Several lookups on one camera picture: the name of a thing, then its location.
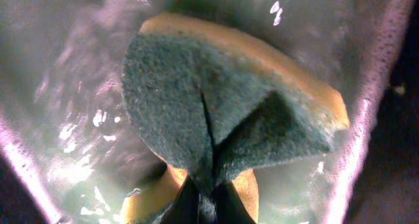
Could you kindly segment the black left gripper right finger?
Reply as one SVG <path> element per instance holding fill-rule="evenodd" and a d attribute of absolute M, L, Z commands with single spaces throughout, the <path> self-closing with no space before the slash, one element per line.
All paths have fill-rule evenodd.
<path fill-rule="evenodd" d="M 246 211 L 232 182 L 214 188 L 217 224 L 256 224 Z"/>

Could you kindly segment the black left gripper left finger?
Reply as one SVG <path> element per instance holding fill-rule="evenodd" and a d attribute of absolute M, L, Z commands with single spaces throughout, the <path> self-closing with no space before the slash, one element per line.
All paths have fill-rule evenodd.
<path fill-rule="evenodd" d="M 193 180 L 187 176 L 170 209 L 160 224 L 198 224 L 200 195 Z"/>

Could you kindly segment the green yellow scrub sponge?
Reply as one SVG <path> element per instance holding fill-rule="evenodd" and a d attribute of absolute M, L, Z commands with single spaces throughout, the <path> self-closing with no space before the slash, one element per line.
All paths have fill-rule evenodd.
<path fill-rule="evenodd" d="M 124 58 L 124 103 L 140 140 L 199 195 L 216 223 L 214 188 L 232 182 L 259 217 L 254 170 L 333 150 L 349 127 L 342 96 L 288 56 L 237 29 L 164 12 Z"/>

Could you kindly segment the pink white plate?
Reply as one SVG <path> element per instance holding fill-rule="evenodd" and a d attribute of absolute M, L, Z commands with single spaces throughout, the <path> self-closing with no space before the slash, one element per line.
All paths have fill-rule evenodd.
<path fill-rule="evenodd" d="M 1 0 L 1 157 L 48 223 L 160 223 L 181 190 L 139 138 L 122 73 L 145 21 L 237 29 L 342 96 L 333 150 L 254 170 L 256 223 L 342 223 L 354 0 Z"/>

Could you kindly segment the dark grey serving tray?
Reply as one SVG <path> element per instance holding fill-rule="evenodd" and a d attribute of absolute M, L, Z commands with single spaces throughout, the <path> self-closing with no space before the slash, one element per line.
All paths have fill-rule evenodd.
<path fill-rule="evenodd" d="M 418 0 L 354 0 L 345 223 L 418 222 Z"/>

